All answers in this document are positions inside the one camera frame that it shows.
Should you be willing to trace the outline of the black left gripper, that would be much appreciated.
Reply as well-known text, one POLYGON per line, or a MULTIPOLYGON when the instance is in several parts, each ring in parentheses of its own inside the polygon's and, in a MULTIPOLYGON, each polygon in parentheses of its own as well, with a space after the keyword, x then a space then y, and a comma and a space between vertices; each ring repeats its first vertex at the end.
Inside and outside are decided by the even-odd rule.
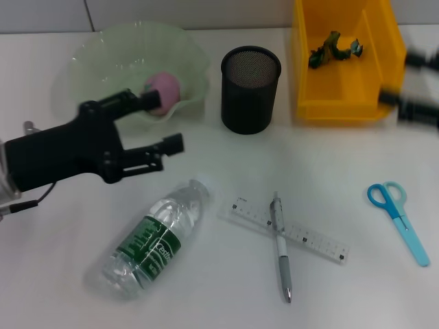
POLYGON ((83 173, 114 184, 122 178, 162 171, 163 156, 185 151, 181 133, 150 146, 123 150, 115 125, 116 119, 161 105, 157 90, 137 96, 130 89, 84 103, 72 121, 6 142, 9 175, 18 190, 25 192, 83 173))

